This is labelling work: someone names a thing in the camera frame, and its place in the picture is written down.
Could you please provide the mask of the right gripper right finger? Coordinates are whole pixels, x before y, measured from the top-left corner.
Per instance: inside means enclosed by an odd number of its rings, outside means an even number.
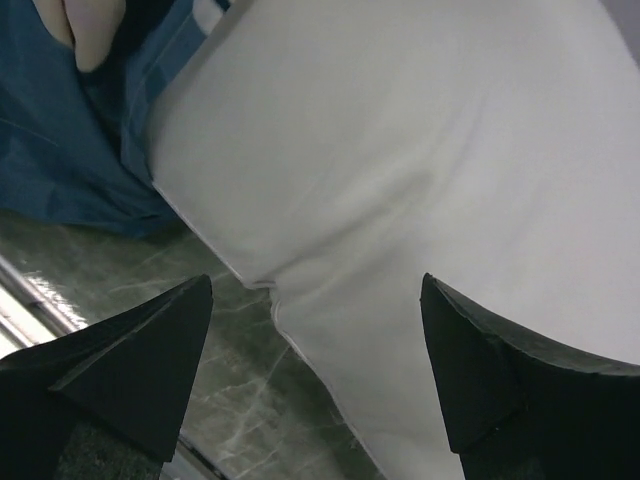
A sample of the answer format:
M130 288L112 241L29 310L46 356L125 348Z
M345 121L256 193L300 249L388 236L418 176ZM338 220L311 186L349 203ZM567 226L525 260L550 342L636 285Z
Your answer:
M551 340L432 275L420 304L465 478L638 478L638 366Z

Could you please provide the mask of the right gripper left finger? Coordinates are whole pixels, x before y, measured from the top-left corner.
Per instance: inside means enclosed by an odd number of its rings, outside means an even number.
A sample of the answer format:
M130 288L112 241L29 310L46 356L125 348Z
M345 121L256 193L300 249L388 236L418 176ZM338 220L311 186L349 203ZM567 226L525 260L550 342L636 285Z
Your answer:
M2 478L159 478L176 449L212 308L202 275L4 357Z

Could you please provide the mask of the blue cartoon pillowcase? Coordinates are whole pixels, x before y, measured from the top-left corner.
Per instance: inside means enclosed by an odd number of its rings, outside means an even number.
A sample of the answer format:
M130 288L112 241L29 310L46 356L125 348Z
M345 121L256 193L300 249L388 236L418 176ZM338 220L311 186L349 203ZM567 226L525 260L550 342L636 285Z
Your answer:
M144 237L176 220L156 191L154 102L227 1L5 1L1 205L29 218Z

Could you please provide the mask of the white pillow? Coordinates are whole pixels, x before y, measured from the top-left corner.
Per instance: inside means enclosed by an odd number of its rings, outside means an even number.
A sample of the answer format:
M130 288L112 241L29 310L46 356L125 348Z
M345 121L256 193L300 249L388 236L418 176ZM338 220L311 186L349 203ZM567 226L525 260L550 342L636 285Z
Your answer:
M432 274L639 359L635 1L239 1L155 102L156 189L389 479L459 479Z

